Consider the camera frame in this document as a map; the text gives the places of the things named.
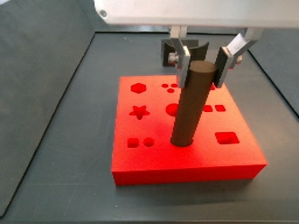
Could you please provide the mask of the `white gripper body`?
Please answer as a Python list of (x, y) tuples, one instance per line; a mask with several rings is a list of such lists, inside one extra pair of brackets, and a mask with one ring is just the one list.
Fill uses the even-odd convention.
[(93, 0), (109, 25), (299, 28), (299, 0)]

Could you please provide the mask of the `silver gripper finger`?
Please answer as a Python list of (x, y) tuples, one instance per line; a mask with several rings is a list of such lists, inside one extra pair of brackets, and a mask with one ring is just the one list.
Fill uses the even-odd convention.
[(262, 30), (262, 28), (246, 28), (246, 30), (240, 32), (225, 46), (218, 48), (217, 58), (214, 61), (217, 72), (213, 80), (216, 88), (221, 87), (229, 69), (234, 67), (238, 57), (257, 42)]
[(188, 47), (182, 44), (182, 38), (186, 36), (186, 27), (172, 25), (169, 33), (174, 53), (168, 56), (168, 61), (174, 64), (177, 86), (184, 88), (190, 62), (190, 53)]

